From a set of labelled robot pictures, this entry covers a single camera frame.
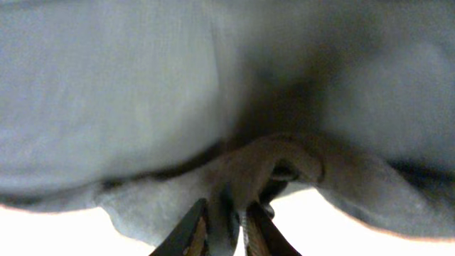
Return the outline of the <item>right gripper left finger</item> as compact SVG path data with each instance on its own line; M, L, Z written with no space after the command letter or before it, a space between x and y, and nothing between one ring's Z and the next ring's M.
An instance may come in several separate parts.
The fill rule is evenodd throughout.
M198 199L150 256L207 256L208 202Z

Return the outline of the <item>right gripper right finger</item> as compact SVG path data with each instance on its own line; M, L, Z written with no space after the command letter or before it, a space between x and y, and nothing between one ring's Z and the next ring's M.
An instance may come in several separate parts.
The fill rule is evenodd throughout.
M301 256L258 202L246 208L243 231L247 256Z

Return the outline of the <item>black t-shirt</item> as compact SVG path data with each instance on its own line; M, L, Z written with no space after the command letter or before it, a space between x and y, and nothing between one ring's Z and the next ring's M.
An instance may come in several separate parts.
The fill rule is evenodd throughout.
M454 236L453 1L2 1L1 202L210 255L290 183Z

